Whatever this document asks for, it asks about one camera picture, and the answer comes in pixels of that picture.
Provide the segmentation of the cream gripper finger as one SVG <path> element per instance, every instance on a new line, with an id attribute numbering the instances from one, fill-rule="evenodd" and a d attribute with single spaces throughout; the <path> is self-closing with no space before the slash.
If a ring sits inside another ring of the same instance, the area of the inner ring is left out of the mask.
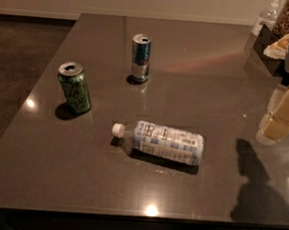
<path id="1" fill-rule="evenodd" d="M 276 87 L 276 89 L 273 91 L 272 95 L 271 95 L 271 98 L 270 98 L 270 101 L 268 103 L 268 106 L 267 106 L 267 109 L 269 111 L 275 111 L 278 103 L 281 101 L 282 99 L 282 96 L 284 94 L 284 87 L 283 85 L 278 85 Z"/>
<path id="2" fill-rule="evenodd" d="M 289 134 L 289 125 L 265 114 L 258 128 L 258 135 L 270 141 L 280 141 Z"/>

